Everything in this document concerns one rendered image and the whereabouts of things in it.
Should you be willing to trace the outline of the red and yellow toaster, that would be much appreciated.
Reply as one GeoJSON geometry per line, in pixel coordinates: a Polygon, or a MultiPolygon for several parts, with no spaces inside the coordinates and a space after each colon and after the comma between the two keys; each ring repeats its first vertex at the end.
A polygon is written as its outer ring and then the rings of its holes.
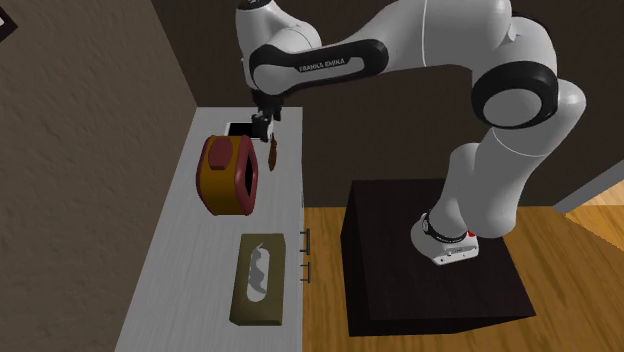
{"type": "Polygon", "coordinates": [[[252,140],[246,136],[210,136],[196,171],[201,202],[215,216],[249,216],[255,207],[258,163],[252,140]]]}

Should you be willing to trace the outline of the grey chest of drawers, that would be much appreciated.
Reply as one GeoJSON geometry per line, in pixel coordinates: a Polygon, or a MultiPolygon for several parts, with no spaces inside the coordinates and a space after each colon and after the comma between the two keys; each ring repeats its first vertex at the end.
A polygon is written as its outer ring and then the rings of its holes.
{"type": "Polygon", "coordinates": [[[196,110],[115,352],[301,352],[304,246],[303,110],[286,107],[275,123],[277,163],[255,141],[259,182],[249,216],[213,216],[201,203],[195,173],[205,140],[242,122],[251,107],[196,110]],[[283,320],[237,326],[229,314],[240,237],[281,233],[285,239],[283,320]]]}

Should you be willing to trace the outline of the olive tissue box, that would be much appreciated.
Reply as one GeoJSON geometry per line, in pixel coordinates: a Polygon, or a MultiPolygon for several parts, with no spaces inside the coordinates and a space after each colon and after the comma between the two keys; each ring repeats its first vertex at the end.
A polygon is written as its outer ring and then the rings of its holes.
{"type": "Polygon", "coordinates": [[[229,319],[238,326],[281,326],[286,244],[281,233],[242,234],[229,319]]]}

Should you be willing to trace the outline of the dark framed wall picture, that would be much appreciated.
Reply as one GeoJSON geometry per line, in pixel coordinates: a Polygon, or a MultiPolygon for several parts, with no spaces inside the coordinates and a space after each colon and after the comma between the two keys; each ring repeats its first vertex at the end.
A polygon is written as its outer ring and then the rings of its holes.
{"type": "Polygon", "coordinates": [[[0,43],[7,39],[17,28],[18,25],[15,21],[0,6],[0,43]]]}

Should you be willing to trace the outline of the black robot stand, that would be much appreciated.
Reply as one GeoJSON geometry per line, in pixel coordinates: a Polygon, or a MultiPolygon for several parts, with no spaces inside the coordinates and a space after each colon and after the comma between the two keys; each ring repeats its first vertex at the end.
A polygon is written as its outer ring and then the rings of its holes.
{"type": "Polygon", "coordinates": [[[534,316],[502,239],[483,239],[476,258],[443,266],[413,246],[411,228],[443,184],[352,183],[341,232],[351,336],[451,334],[534,316]]]}

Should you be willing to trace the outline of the white phone with black screen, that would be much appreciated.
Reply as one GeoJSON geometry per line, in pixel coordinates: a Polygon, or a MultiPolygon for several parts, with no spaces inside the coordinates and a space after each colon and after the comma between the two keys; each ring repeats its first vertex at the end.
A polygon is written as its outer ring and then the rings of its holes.
{"type": "Polygon", "coordinates": [[[252,122],[228,122],[226,128],[227,136],[248,136],[252,140],[260,140],[261,137],[254,129],[252,122]]]}

